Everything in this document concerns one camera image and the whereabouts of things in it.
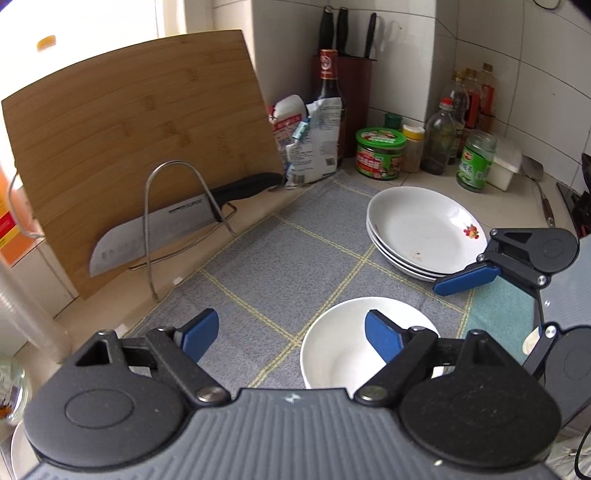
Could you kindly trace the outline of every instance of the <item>blue gripper pad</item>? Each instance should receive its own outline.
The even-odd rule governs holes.
[[[501,273],[501,269],[493,265],[468,265],[461,272],[437,280],[433,285],[433,291],[443,297],[454,295],[454,293],[486,285],[499,277]]]
[[[217,312],[205,309],[174,333],[175,343],[197,363],[217,338],[220,321]]]
[[[388,363],[404,348],[406,330],[379,310],[365,316],[365,337],[384,362]]]

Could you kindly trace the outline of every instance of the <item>bottle cap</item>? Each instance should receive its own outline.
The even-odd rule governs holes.
[[[423,140],[425,138],[425,129],[423,127],[402,126],[402,133],[411,140]]]
[[[400,130],[402,124],[402,115],[397,113],[388,112],[384,115],[384,126],[386,128],[393,128],[394,130]]]

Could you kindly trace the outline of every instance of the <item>green jar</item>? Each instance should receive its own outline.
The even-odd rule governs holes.
[[[491,170],[496,152],[496,138],[473,130],[466,141],[457,169],[457,182],[466,190],[481,192]]]
[[[357,132],[357,171],[376,180],[392,180],[400,173],[407,139],[398,130],[364,128]]]

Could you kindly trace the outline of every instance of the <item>kitchen knife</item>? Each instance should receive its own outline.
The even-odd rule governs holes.
[[[331,50],[335,37],[335,19],[332,7],[326,6],[320,20],[320,33],[318,38],[318,53],[320,50]]]
[[[281,173],[258,173],[212,190],[221,208],[227,202],[252,197],[283,183]],[[157,210],[150,216],[150,251],[170,245],[211,223],[221,222],[206,193]],[[95,277],[146,254],[144,217],[122,223],[101,237],[90,258],[89,272]]]
[[[368,36],[365,40],[365,52],[363,54],[365,59],[369,58],[369,55],[371,54],[371,47],[374,44],[375,23],[377,18],[378,14],[375,12],[371,14],[371,17],[369,17]]]
[[[336,20],[336,49],[339,52],[339,57],[348,57],[349,54],[345,52],[347,48],[347,39],[349,38],[349,10],[341,7],[339,16]]]

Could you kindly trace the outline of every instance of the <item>stacked plates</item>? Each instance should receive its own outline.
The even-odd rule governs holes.
[[[396,268],[436,281],[474,263],[486,237],[474,216],[451,198],[419,187],[395,187],[370,202],[366,227]]]

